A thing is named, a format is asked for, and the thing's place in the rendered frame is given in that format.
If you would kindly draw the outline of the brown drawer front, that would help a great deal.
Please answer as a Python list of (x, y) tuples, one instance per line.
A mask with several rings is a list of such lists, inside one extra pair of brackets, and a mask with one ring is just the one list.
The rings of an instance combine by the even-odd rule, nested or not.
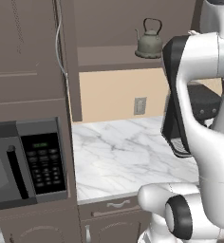
[[(108, 202), (121, 203), (126, 199), (130, 199), (130, 204), (125, 204), (122, 208), (106, 207)], [(138, 204), (138, 198), (136, 196), (127, 196), (121, 198), (113, 198), (105, 201), (91, 202), (86, 204), (81, 204), (78, 206), (80, 219), (88, 220), (95, 217), (102, 217), (108, 215), (122, 214), (130, 211), (136, 211), (140, 209)]]

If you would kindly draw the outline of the grey wall socket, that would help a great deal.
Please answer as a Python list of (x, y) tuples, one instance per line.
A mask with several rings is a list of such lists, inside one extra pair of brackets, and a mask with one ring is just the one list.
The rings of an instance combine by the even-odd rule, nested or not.
[(136, 98), (134, 102), (134, 114), (135, 115), (143, 115), (145, 113), (146, 108), (146, 97)]

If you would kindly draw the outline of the grey-green kettle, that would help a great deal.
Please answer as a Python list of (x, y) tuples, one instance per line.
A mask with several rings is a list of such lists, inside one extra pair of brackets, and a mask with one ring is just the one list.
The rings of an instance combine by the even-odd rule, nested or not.
[(143, 59), (159, 59), (161, 57), (163, 45), (163, 42), (159, 37), (159, 33), (162, 29), (162, 22), (158, 19), (158, 30), (148, 30), (146, 27), (146, 21), (147, 18), (143, 20), (143, 35), (140, 35), (139, 31), (136, 29), (138, 45), (135, 50), (135, 55)]

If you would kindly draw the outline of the brown wall cabinet shelf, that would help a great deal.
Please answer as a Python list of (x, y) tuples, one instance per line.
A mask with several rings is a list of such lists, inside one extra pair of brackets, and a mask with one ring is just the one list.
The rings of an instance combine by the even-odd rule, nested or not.
[(74, 0), (79, 70), (159, 67), (159, 60), (135, 56), (144, 28), (163, 42), (199, 30), (203, 0)]

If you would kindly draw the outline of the brown cupboard door under microwave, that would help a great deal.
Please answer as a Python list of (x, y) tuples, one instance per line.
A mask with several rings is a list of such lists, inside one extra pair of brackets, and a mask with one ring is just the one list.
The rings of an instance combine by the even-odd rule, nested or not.
[(6, 243), (81, 243), (74, 208), (3, 217), (0, 228)]

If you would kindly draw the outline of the black coffee machine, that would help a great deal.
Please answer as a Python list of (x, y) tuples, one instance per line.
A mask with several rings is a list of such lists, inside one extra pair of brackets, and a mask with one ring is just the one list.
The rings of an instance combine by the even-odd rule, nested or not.
[[(204, 84), (199, 83), (189, 84), (188, 92), (195, 119), (201, 125), (207, 126), (206, 121), (215, 118), (218, 113), (221, 97)], [(192, 156), (183, 145), (177, 122), (177, 111), (171, 94), (166, 100), (161, 134), (177, 157), (190, 158)]]

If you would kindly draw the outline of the black microwave oven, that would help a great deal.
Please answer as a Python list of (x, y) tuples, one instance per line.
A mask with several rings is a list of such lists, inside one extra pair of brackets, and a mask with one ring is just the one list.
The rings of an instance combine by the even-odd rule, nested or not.
[[(7, 156), (16, 148), (28, 199), (22, 199)], [(56, 118), (0, 122), (0, 210), (67, 198), (65, 158)]]

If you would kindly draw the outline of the open brown cabinet door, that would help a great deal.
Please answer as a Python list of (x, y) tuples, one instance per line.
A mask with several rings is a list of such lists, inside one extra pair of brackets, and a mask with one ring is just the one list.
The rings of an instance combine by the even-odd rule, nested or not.
[(74, 0), (61, 0), (65, 48), (65, 69), (68, 73), (71, 115), (74, 122), (83, 120), (76, 40)]

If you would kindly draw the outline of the brown base cupboard door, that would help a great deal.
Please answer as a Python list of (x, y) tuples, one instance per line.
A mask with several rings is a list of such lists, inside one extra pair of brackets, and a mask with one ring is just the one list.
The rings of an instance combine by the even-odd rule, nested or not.
[(85, 225), (90, 225), (91, 243), (138, 243), (147, 224), (146, 219), (135, 215), (82, 221), (83, 243)]

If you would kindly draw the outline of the brown tall cupboard door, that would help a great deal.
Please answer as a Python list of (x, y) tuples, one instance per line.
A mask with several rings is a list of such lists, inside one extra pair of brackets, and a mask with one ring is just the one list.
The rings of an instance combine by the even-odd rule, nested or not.
[(64, 96), (55, 0), (0, 0), (0, 103)]

